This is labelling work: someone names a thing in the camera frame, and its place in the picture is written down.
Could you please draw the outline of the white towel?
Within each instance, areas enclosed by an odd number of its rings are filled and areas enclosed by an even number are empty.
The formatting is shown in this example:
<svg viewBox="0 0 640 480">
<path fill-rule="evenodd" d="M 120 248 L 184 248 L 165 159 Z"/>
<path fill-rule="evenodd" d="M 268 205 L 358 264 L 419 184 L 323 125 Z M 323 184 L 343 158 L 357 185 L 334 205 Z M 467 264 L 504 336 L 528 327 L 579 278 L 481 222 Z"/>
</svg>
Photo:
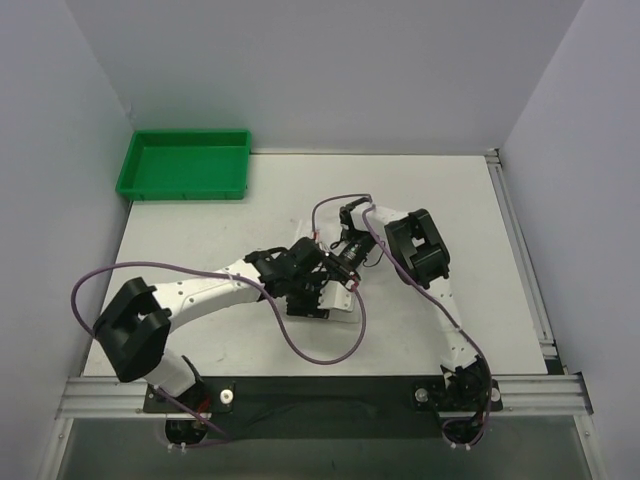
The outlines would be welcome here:
<svg viewBox="0 0 640 480">
<path fill-rule="evenodd" d="M 324 252 L 331 252 L 346 263 L 351 270 L 357 269 L 362 259 L 357 259 L 355 238 L 350 242 L 344 235 L 337 242 L 327 245 L 320 242 Z M 358 323 L 352 317 L 356 304 L 355 295 L 342 285 L 337 276 L 325 267 L 316 267 L 302 284 L 302 291 L 286 301 L 286 313 L 290 317 L 311 318 L 345 323 Z"/>
</svg>

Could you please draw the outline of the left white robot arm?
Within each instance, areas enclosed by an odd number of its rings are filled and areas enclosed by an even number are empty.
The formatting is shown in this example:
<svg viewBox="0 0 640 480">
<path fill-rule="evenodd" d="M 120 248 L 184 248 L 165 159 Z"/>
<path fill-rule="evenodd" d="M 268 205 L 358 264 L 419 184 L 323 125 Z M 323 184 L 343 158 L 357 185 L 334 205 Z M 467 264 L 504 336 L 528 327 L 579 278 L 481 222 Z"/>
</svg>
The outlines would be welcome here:
<svg viewBox="0 0 640 480">
<path fill-rule="evenodd" d="M 289 249 L 252 252 L 210 277 L 156 285 L 134 278 L 99 316 L 95 338 L 120 381 L 144 379 L 164 390 L 177 410 L 191 411 L 201 402 L 202 387 L 190 361 L 167 347 L 169 336 L 219 310 L 284 297 L 325 258 L 313 240 L 303 238 Z"/>
</svg>

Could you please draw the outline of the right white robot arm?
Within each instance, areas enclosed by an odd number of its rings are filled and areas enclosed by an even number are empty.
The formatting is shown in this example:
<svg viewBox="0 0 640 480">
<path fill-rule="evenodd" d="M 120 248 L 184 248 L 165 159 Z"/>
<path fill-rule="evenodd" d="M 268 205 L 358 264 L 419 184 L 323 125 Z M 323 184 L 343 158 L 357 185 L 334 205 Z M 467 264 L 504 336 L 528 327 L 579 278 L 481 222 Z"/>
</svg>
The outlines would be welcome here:
<svg viewBox="0 0 640 480">
<path fill-rule="evenodd" d="M 477 400 L 497 402 L 500 393 L 486 356 L 459 319 L 450 282 L 451 255 L 431 214 L 378 207 L 361 196 L 340 208 L 339 222 L 343 243 L 358 234 L 372 240 L 400 279 L 424 299 L 437 334 L 447 404 L 463 410 Z"/>
</svg>

